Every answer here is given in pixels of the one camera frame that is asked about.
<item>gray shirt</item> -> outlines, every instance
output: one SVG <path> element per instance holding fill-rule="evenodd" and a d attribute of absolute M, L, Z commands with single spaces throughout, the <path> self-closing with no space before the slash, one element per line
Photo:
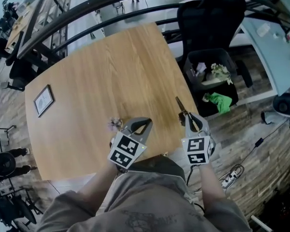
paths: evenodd
<path fill-rule="evenodd" d="M 114 194 L 98 216 L 73 191 L 56 197 L 37 232 L 251 232 L 231 200 L 220 200 L 204 216 L 196 211 L 181 177 L 128 172 L 114 183 Z"/>

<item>wooden tabletop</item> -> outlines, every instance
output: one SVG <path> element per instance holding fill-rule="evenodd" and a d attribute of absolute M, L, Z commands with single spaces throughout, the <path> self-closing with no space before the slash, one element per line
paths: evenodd
<path fill-rule="evenodd" d="M 19 37 L 19 33 L 21 31 L 24 31 L 25 28 L 27 27 L 27 24 L 29 23 L 29 20 L 31 18 L 31 14 L 33 13 L 34 8 L 35 8 L 36 4 L 38 3 L 38 1 L 39 0 L 35 0 L 31 5 L 29 5 L 24 10 L 24 12 L 21 13 L 21 15 L 19 17 L 24 16 L 28 12 L 25 17 L 17 20 L 19 22 L 19 23 L 16 22 L 17 28 L 15 28 L 15 26 L 13 27 L 11 34 L 10 34 L 10 37 L 9 37 L 9 40 L 8 40 L 8 43 L 6 44 L 5 48 L 10 48 L 14 42 L 15 43 L 17 42 L 18 37 Z"/>
<path fill-rule="evenodd" d="M 33 101 L 50 85 L 55 102 L 38 118 Z M 178 96 L 197 109 L 184 77 L 155 23 L 131 28 L 76 50 L 26 86 L 33 154 L 43 180 L 98 171 L 108 160 L 111 117 L 153 120 L 138 160 L 181 146 Z"/>

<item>white table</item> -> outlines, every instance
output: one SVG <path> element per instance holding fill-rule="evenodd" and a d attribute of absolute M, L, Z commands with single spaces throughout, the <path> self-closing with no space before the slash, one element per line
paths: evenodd
<path fill-rule="evenodd" d="M 257 29 L 264 23 L 268 23 L 271 29 L 264 37 L 260 37 Z M 240 27 L 256 50 L 272 90 L 240 100 L 237 105 L 282 95 L 290 88 L 290 43 L 283 41 L 285 33 L 282 27 L 277 23 L 254 18 L 244 18 Z M 279 35 L 278 39 L 273 37 L 274 33 Z"/>

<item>laminate floor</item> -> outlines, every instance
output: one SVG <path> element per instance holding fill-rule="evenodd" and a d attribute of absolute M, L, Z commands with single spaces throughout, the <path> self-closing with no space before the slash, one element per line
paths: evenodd
<path fill-rule="evenodd" d="M 264 68 L 252 48 L 231 50 L 230 55 L 234 60 L 242 59 L 247 64 L 254 81 L 254 86 L 247 89 L 241 77 L 236 78 L 235 85 L 240 97 L 263 92 L 270 88 Z M 227 195 L 236 201 L 247 218 L 252 214 L 258 215 L 262 211 L 263 201 L 268 200 L 273 195 L 276 187 L 283 189 L 290 182 L 290 130 L 288 123 L 276 130 L 278 125 L 265 125 L 260 117 L 262 111 L 271 110 L 272 100 L 269 98 L 248 105 L 234 106 L 229 113 L 207 118 L 217 143 L 212 162 L 218 177 L 227 173 L 235 164 L 240 163 L 250 153 L 259 138 L 265 138 L 274 131 L 242 163 L 245 168 L 243 175 L 227 190 Z M 10 132 L 10 145 L 4 149 L 30 148 L 25 94 L 14 90 L 0 90 L 0 127 L 9 127 L 10 125 L 16 125 L 17 128 Z M 169 157 L 183 167 L 187 177 L 190 167 L 186 164 L 182 151 L 178 149 Z M 34 156 L 30 154 L 17 158 L 17 164 L 35 165 Z M 12 182 L 16 187 L 33 187 L 32 195 L 40 198 L 37 206 L 45 210 L 58 193 L 70 189 L 80 189 L 93 175 L 72 180 L 48 182 L 42 181 L 38 170 L 35 170 L 29 174 L 12 178 Z M 196 169 L 191 176 L 189 189 L 196 190 L 199 187 L 200 176 Z M 8 192 L 9 185 L 4 181 L 0 184 L 0 188 Z M 195 193 L 192 197 L 196 202 L 202 204 L 200 193 Z"/>

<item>framed picture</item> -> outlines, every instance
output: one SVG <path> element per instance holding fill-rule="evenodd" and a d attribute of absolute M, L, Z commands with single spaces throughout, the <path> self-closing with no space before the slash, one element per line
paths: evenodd
<path fill-rule="evenodd" d="M 52 96 L 52 92 L 50 90 L 50 86 L 47 85 L 34 100 L 34 107 L 37 111 L 38 117 L 44 113 L 47 108 L 54 102 L 54 98 Z"/>

